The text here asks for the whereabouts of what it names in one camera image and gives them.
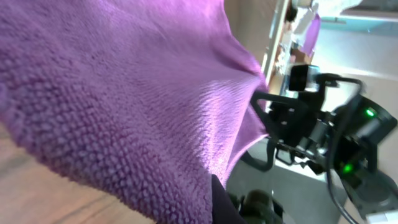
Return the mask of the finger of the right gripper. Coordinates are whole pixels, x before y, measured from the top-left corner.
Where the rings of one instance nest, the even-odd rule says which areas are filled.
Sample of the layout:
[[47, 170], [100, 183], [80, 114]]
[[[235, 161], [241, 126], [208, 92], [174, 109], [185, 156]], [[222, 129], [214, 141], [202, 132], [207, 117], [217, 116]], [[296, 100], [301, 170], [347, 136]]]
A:
[[255, 91], [250, 104], [271, 137], [286, 137], [308, 111], [299, 99]]
[[240, 160], [258, 171], [270, 171], [275, 163], [276, 146], [275, 142], [265, 138], [251, 146]]

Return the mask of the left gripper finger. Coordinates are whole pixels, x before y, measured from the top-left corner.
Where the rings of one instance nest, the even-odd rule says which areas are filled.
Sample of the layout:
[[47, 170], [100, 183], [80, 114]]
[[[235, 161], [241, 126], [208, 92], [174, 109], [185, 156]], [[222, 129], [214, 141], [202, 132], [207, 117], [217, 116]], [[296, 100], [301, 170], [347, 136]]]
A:
[[211, 176], [213, 224], [246, 224], [216, 175]]

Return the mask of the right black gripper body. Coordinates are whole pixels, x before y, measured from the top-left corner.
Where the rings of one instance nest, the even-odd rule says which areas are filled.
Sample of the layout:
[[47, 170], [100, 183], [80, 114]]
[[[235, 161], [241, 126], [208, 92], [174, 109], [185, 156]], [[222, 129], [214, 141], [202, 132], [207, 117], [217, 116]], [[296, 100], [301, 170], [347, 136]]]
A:
[[286, 137], [277, 137], [275, 158], [287, 166], [309, 167], [315, 174], [326, 171], [326, 159], [318, 152], [326, 142], [326, 121], [328, 115], [322, 111], [325, 93], [303, 91], [298, 94], [300, 101], [308, 105], [308, 111]]

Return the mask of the purple microfiber cloth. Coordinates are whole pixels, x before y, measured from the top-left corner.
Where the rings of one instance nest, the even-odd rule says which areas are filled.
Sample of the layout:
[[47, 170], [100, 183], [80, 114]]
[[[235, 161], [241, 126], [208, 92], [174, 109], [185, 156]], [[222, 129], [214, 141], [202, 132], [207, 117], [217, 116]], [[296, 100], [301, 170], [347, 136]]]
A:
[[212, 223], [266, 135], [223, 1], [2, 1], [1, 121], [40, 163], [158, 223]]

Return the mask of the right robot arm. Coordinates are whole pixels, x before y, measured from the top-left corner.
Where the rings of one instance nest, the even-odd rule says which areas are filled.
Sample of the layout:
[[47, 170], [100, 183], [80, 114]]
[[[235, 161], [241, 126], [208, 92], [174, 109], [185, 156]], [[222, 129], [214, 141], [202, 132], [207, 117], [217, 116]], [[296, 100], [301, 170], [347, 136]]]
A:
[[243, 161], [267, 172], [276, 160], [325, 174], [333, 190], [336, 172], [361, 218], [397, 210], [397, 185], [378, 169], [377, 150], [397, 120], [375, 102], [356, 94], [344, 105], [322, 111], [323, 93], [301, 92], [298, 98], [257, 91], [250, 104], [268, 136], [266, 161], [243, 155]]

